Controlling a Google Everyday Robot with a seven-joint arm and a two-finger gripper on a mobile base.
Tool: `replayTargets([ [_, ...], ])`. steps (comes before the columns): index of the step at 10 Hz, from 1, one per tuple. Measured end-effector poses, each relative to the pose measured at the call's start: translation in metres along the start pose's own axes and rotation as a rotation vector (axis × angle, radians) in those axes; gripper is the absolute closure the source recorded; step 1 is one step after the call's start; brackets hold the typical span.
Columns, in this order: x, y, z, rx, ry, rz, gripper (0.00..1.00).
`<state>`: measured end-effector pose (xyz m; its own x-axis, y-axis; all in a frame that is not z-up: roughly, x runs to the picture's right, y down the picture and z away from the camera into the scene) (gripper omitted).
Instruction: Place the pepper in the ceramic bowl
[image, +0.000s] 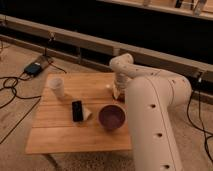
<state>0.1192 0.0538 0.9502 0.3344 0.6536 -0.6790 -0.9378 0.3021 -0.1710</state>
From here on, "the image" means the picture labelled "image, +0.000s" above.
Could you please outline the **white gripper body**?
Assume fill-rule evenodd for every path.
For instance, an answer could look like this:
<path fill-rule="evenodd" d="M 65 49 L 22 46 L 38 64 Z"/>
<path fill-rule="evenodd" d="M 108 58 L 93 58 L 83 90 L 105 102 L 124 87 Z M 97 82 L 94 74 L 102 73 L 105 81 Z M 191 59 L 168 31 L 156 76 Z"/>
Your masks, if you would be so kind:
<path fill-rule="evenodd" d="M 130 79 L 126 75 L 119 73 L 115 74 L 112 86 L 113 98 L 115 100 L 117 100 L 119 95 L 125 95 L 125 89 L 129 81 Z"/>

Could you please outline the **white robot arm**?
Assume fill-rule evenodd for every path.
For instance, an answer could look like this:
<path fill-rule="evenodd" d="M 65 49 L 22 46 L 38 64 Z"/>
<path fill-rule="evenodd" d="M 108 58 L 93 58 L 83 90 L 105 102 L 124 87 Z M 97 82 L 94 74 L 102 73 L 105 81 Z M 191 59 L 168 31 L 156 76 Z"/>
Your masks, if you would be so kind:
<path fill-rule="evenodd" d="M 189 101 L 191 84 L 180 74 L 139 66 L 126 53 L 109 62 L 114 92 L 125 93 L 136 171 L 184 171 L 168 109 Z"/>

